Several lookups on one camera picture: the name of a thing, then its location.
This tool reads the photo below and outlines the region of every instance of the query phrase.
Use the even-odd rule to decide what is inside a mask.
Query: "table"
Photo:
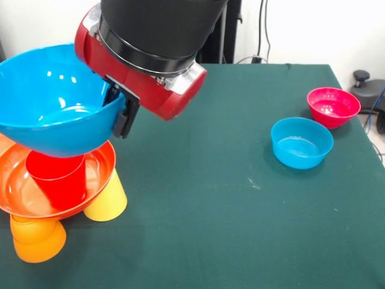
[[[26,264],[0,215],[1,288],[383,288],[385,174],[358,119],[333,131],[306,171],[273,156],[271,126],[309,117],[307,92],[338,82],[328,66],[207,65],[186,111],[141,109],[113,140],[129,198],[118,219],[64,220],[54,259]]]

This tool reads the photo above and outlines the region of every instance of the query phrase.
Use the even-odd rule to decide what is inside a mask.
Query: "white wall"
[[[0,38],[6,56],[72,42],[82,17],[97,2],[0,0]],[[385,1],[365,2],[269,0],[270,62],[330,63],[345,89],[358,68],[385,78]],[[239,25],[235,60],[257,51],[259,4],[243,0],[244,24]]]
[[[87,11],[99,0],[0,0],[0,39],[6,57],[73,42]]]
[[[242,1],[235,61],[257,53],[259,6],[260,0]],[[385,78],[384,12],[383,0],[269,0],[269,61],[328,63],[345,89],[355,69]]]

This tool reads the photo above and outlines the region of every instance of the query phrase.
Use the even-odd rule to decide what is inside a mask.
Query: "pink bowl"
[[[342,89],[320,87],[307,95],[312,116],[327,128],[338,128],[355,117],[361,110],[359,100]]]

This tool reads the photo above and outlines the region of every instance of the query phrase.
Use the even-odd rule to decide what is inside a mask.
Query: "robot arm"
[[[104,104],[126,96],[116,137],[127,137],[140,105],[164,120],[183,111],[206,76],[196,53],[227,2],[102,0],[87,13],[75,52],[110,83]]]

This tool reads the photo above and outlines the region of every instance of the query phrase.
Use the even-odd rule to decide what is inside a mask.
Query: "red cup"
[[[68,210],[85,199],[87,179],[83,155],[54,158],[32,151],[25,166],[54,208]]]

